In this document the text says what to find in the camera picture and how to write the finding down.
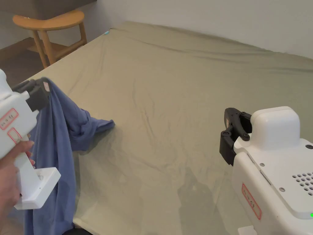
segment stool seat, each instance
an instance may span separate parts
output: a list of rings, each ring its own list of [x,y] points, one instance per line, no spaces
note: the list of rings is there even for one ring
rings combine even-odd
[[[13,22],[21,28],[38,31],[67,29],[82,23],[83,20],[84,13],[78,10],[74,10],[48,20],[31,19],[19,15],[15,15],[13,17]]]

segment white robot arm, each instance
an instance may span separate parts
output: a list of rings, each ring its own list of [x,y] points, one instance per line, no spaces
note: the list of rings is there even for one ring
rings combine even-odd
[[[40,97],[39,108],[48,100],[49,84],[41,81],[42,86],[35,83],[29,86],[33,97],[28,91],[23,93],[13,92],[8,86],[5,73],[0,70],[0,159],[3,158],[19,141],[28,140],[27,134],[36,126],[36,116],[39,111],[36,105],[27,101]],[[61,175],[53,168],[33,169],[27,155],[20,154],[15,162],[19,168],[18,187],[20,200],[15,205],[18,210],[39,209],[43,206]]]
[[[220,153],[253,226],[239,235],[313,235],[313,144],[290,107],[225,110]]]

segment bed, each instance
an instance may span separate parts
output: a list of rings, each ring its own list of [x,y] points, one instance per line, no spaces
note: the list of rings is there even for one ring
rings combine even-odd
[[[126,22],[33,76],[116,127],[75,152],[74,223],[96,235],[223,234],[250,225],[219,154],[227,107],[290,106],[313,141],[313,60]]]

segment human hand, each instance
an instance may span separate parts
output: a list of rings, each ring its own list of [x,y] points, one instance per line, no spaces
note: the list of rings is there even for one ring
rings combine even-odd
[[[16,185],[18,168],[15,167],[14,161],[20,153],[25,152],[30,157],[29,150],[33,144],[33,141],[21,141],[0,159],[0,221],[7,216],[20,198],[20,192]]]

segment wooden stool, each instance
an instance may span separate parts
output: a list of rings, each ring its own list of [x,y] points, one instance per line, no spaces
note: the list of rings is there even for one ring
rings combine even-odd
[[[48,56],[50,64],[53,64],[58,59],[87,44],[83,20],[84,13],[78,10],[74,10],[48,20],[36,20],[19,15],[15,15],[13,17],[13,22],[16,25],[24,29],[29,29],[33,32],[37,51],[40,54],[44,68],[47,67],[45,54]],[[76,25],[79,25],[81,40],[68,47],[59,45],[58,48],[53,48],[54,44],[49,41],[47,31],[67,29]],[[37,31],[40,31],[41,33],[43,45]]]

